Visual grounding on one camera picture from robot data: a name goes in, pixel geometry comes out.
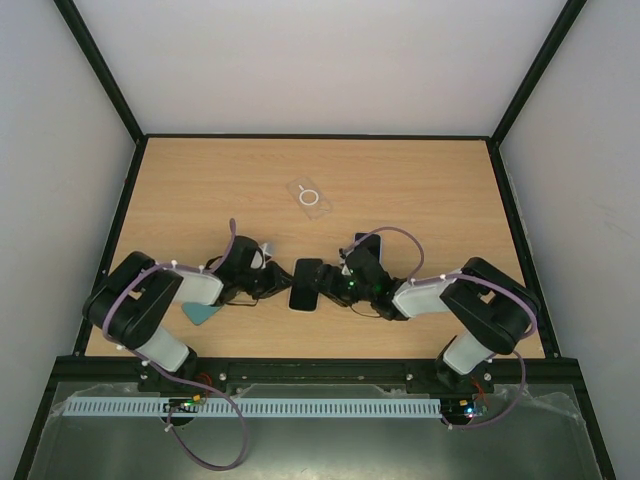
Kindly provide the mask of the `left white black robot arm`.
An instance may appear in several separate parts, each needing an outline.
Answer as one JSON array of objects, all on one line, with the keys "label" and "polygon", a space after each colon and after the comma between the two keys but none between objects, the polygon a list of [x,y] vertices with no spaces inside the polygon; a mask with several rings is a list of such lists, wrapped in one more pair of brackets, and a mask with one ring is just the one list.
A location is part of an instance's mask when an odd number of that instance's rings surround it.
[{"label": "left white black robot arm", "polygon": [[196,352],[161,326],[172,304],[220,309],[240,294],[257,303],[292,284],[293,276],[272,259],[269,246],[245,236],[234,237],[223,254],[197,267],[161,264],[135,251],[92,292],[83,317],[106,340],[192,383]]}]

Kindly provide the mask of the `clear magsafe phone case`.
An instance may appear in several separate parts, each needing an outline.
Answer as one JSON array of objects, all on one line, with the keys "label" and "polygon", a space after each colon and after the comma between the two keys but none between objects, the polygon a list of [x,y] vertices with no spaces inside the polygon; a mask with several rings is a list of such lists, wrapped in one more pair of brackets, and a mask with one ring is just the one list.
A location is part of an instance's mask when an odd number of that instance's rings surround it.
[{"label": "clear magsafe phone case", "polygon": [[329,199],[309,177],[299,177],[288,182],[286,189],[310,220],[318,220],[333,211]]}]

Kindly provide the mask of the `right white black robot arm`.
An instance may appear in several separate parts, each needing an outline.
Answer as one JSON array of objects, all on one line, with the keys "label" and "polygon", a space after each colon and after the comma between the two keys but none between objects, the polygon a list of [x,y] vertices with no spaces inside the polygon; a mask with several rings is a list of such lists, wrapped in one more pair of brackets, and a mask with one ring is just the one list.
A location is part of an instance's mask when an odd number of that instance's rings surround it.
[{"label": "right white black robot arm", "polygon": [[514,353],[520,340],[537,330],[536,295],[480,257],[426,279],[392,277],[366,249],[343,258],[341,267],[323,264],[311,274],[312,288],[337,305],[365,301],[388,321],[448,312],[464,326],[435,361],[437,382],[447,391],[479,379],[475,370],[481,363]]}]

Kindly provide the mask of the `teal phone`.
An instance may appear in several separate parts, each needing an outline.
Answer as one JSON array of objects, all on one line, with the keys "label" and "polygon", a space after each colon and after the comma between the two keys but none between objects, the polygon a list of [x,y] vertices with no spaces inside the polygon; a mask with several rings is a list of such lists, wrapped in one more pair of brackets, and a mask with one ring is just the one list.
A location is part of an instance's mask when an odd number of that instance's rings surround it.
[{"label": "teal phone", "polygon": [[220,310],[220,307],[199,303],[183,303],[181,310],[193,325],[200,326],[213,317]]}]

